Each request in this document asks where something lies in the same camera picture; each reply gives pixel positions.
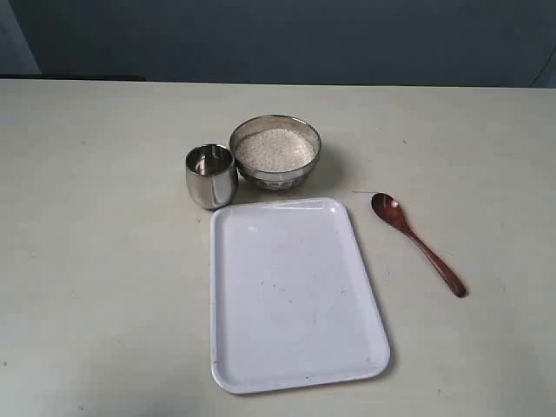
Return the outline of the white rectangular plastic tray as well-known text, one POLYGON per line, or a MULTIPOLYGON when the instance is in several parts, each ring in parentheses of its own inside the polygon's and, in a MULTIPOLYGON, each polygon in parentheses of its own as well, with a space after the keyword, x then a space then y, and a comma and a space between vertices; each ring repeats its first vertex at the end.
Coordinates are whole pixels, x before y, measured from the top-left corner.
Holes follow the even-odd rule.
POLYGON ((217 210, 209 307, 212 375, 232 394, 366 380, 390 362, 348 212, 331 198, 217 210))

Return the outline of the steel bowl with rice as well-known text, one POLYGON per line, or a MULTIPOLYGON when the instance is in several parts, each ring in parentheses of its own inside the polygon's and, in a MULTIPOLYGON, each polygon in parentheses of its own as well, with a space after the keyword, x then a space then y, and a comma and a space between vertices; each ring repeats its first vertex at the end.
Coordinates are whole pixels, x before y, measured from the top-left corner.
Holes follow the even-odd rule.
POLYGON ((322 141, 318 131, 302 119, 285 115, 257 116, 240 124, 229 138, 229 147, 240 174, 256 186, 268 190, 291 189, 304 182, 315 168, 321 155, 322 141), (289 172, 269 173, 244 167, 235 157, 235 148, 245 137, 270 129, 287 129, 304 136, 314 147, 316 155, 306 166, 289 172))

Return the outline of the small steel cup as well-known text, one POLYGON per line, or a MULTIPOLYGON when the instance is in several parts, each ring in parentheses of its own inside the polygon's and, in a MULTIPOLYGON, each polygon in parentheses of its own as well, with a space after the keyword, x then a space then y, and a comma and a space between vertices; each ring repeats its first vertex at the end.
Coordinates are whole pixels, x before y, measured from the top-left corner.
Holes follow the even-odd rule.
POLYGON ((219 144, 193 148, 185 157, 186 185, 192 200, 208 210, 229 205, 238 188, 238 173, 231 151, 219 144))

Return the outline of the brown wooden spoon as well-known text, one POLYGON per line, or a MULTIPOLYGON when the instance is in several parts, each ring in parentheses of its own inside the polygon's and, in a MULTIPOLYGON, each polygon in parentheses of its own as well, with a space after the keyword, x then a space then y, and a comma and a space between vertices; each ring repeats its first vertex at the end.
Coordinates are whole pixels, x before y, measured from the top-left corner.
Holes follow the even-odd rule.
POLYGON ((371 208, 379 218, 399 230, 419 248, 456 297, 464 298, 467 296, 467 288, 463 281, 414 233, 402 206, 392 196, 385 193, 375 193, 371 198, 371 208))

